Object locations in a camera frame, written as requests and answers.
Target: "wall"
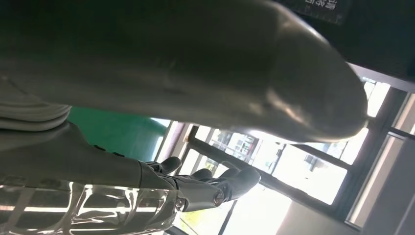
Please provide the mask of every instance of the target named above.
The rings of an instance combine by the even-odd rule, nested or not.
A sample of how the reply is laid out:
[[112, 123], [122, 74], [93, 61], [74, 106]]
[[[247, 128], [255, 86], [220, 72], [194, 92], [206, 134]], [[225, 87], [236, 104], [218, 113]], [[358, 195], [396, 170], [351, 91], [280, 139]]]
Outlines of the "wall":
[[415, 141], [406, 140], [363, 227], [364, 235], [415, 234]]
[[90, 144], [141, 161], [153, 160], [167, 129], [148, 117], [79, 107], [72, 108], [69, 120]]
[[293, 202], [277, 235], [357, 235], [357, 231]]

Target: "gray metal surface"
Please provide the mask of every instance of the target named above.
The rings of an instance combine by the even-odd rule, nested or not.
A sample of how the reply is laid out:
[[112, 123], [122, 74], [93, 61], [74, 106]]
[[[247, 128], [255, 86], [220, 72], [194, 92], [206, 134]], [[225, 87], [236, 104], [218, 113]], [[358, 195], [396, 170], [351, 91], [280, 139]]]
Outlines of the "gray metal surface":
[[47, 102], [298, 142], [366, 122], [358, 77], [277, 3], [11, 1], [0, 22], [0, 77]]

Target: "robotic hand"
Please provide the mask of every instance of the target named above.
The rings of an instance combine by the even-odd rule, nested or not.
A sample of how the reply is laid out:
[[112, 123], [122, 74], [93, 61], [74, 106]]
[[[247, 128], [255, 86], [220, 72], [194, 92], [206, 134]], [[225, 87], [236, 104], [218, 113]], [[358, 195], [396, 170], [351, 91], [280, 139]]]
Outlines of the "robotic hand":
[[170, 157], [161, 164], [150, 162], [147, 165], [184, 194], [185, 212], [213, 208], [223, 202], [238, 199], [261, 179], [253, 168], [242, 171], [230, 168], [218, 178], [214, 178], [212, 172], [205, 168], [192, 175], [168, 176], [167, 174], [181, 166], [180, 159], [176, 157]]
[[169, 228], [179, 211], [214, 208], [259, 180], [248, 168], [219, 178], [181, 162], [143, 163], [89, 145], [65, 122], [44, 132], [0, 131], [0, 234], [141, 234]]

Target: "window frame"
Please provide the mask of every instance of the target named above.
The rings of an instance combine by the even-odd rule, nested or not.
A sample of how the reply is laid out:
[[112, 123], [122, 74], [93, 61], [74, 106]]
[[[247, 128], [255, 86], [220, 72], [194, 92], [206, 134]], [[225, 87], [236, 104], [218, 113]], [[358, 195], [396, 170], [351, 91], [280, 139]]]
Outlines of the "window frame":
[[[370, 173], [372, 165], [376, 161], [377, 154], [382, 147], [384, 139], [388, 134], [390, 134], [395, 117], [399, 114], [400, 106], [396, 104], [404, 103], [406, 96], [406, 92], [393, 87], [390, 88], [377, 116], [370, 118], [369, 120], [367, 125], [369, 132], [362, 144], [356, 160], [352, 165], [349, 165], [340, 159], [308, 145], [292, 145], [308, 154], [320, 158], [321, 160], [347, 170], [347, 174], [332, 205], [328, 205], [316, 198], [313, 198], [305, 192], [278, 180], [271, 174], [255, 168], [261, 175], [260, 183], [272, 190], [278, 191], [279, 193], [290, 197], [292, 200], [300, 204], [310, 207], [335, 220], [345, 222], [357, 197], [359, 196], [360, 189], [364, 185], [365, 179]], [[185, 161], [189, 150], [193, 149], [200, 154], [200, 157], [204, 155], [218, 163], [228, 162], [237, 168], [252, 167], [248, 163], [237, 159], [202, 140], [197, 139], [196, 133], [198, 129], [199, 127], [194, 125], [187, 137], [187, 146], [184, 150], [182, 159], [183, 162]]]

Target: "glass pane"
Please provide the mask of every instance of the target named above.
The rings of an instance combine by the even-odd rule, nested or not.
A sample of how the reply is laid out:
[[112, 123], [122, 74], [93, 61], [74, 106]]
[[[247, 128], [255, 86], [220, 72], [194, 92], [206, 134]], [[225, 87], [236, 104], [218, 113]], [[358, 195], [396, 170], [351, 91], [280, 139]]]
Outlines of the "glass pane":
[[388, 136], [385, 140], [383, 149], [380, 151], [377, 162], [368, 182], [357, 200], [357, 204], [352, 210], [349, 222], [362, 228], [374, 206], [377, 196], [391, 171], [393, 164], [402, 147], [403, 140]]
[[263, 185], [257, 185], [238, 199], [224, 235], [275, 235], [291, 199]]
[[411, 94], [403, 105], [394, 127], [415, 135], [415, 94]]
[[365, 77], [361, 77], [361, 80], [364, 83], [365, 92], [368, 97], [368, 115], [375, 117], [391, 86], [387, 83], [376, 82]]
[[337, 143], [307, 143], [306, 145], [316, 148], [351, 165], [356, 159], [368, 131], [367, 128], [363, 128], [349, 141], [340, 141]]
[[[219, 177], [228, 169], [226, 166], [191, 149], [180, 174], [189, 175], [202, 168], [211, 170], [214, 177]], [[174, 225], [190, 235], [218, 234], [231, 206], [232, 202], [226, 202], [213, 209], [183, 212], [176, 218]]]
[[273, 176], [327, 204], [332, 204], [347, 170], [287, 145]]
[[210, 139], [205, 139], [210, 145], [268, 173], [272, 173], [278, 154], [285, 146], [272, 140], [219, 129], [211, 133]]
[[182, 169], [180, 170], [180, 175], [191, 175], [202, 168], [209, 169], [214, 177], [219, 177], [228, 169], [226, 166], [219, 164], [214, 160], [191, 149], [189, 150], [186, 160], [183, 163]]

